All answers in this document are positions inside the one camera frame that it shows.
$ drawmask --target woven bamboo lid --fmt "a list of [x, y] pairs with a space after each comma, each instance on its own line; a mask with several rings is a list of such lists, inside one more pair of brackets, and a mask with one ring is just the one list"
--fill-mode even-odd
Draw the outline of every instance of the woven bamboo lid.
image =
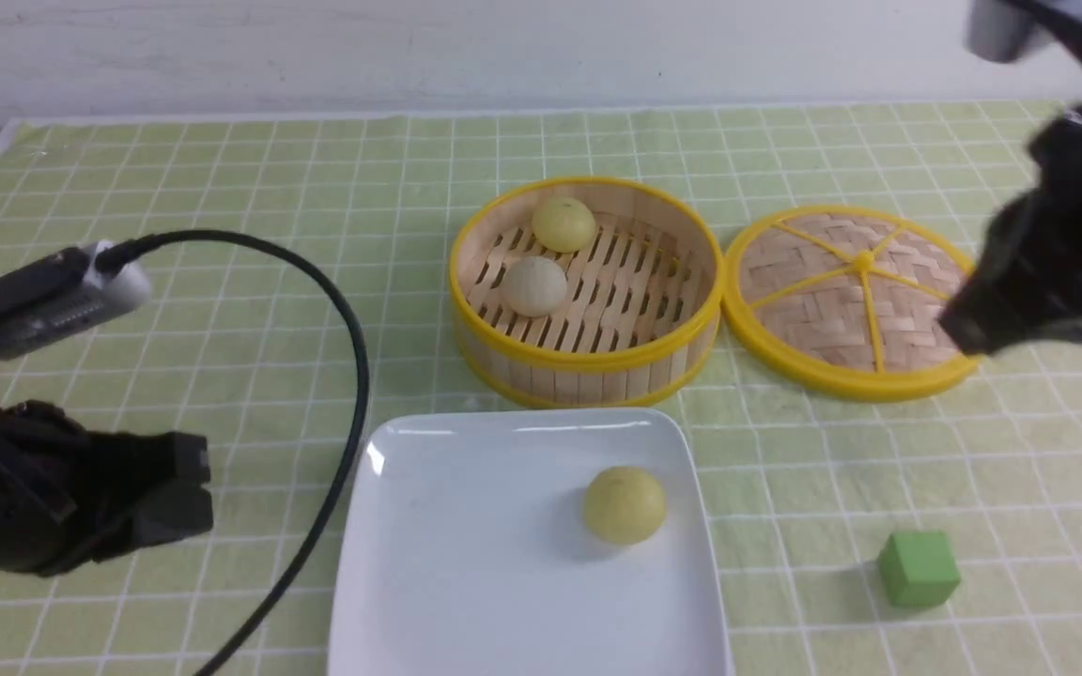
[[952, 388], [976, 367], [935, 321], [971, 262], [905, 218], [781, 211], [734, 240], [725, 268], [725, 314], [740, 342], [809, 388], [900, 401]]

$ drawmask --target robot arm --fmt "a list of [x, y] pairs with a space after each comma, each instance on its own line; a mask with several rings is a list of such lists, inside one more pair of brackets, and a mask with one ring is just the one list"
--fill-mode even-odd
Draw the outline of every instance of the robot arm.
[[[967, 47], [1016, 61], [1039, 47], [1039, 27], [1082, 63], [1082, 3], [976, 0]], [[972, 277], [937, 319], [966, 354], [1082, 343], [1082, 104], [1040, 130], [1029, 153], [1038, 187], [992, 218]]]
[[[151, 288], [137, 266], [95, 267], [102, 242], [0, 277], [0, 359], [120, 317]], [[206, 533], [207, 439], [91, 432], [60, 408], [0, 409], [0, 570], [51, 576]]]

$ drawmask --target green checkered tablecloth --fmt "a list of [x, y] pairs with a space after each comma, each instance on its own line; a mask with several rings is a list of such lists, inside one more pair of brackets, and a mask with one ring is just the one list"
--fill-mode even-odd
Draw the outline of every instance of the green checkered tablecloth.
[[[683, 197], [723, 244], [770, 211], [845, 202], [974, 253], [1029, 183], [1021, 141], [1052, 108], [18, 124], [0, 154], [0, 274], [87, 240], [248, 231], [316, 262], [355, 305], [372, 424], [503, 410], [460, 359], [443, 291], [448, 244], [497, 194], [625, 176]], [[0, 676], [192, 673], [287, 565], [339, 459], [353, 361], [312, 282], [224, 246], [145, 266], [155, 303], [3, 364], [4, 398], [63, 403], [88, 427], [206, 433], [217, 526], [57, 580], [0, 574]], [[869, 406], [804, 393], [723, 332], [660, 408], [699, 466], [739, 673], [1082, 675], [1082, 347], [1022, 347], [948, 394]], [[324, 673], [344, 516], [228, 673]], [[906, 613], [872, 558], [919, 527], [948, 531], [964, 582]]]

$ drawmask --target white plate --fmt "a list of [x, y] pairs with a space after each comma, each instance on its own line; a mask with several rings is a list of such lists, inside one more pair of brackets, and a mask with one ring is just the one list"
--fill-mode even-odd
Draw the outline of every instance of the white plate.
[[[609, 466], [667, 518], [616, 548], [583, 526]], [[403, 417], [366, 446], [331, 609], [330, 676], [726, 676], [687, 441], [648, 409]]]

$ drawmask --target green block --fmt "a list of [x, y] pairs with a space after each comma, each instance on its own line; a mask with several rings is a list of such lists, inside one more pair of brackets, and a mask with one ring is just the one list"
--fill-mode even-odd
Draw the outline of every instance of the green block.
[[879, 553], [879, 575], [896, 608], [933, 608], [946, 602], [962, 580], [940, 530], [893, 533]]

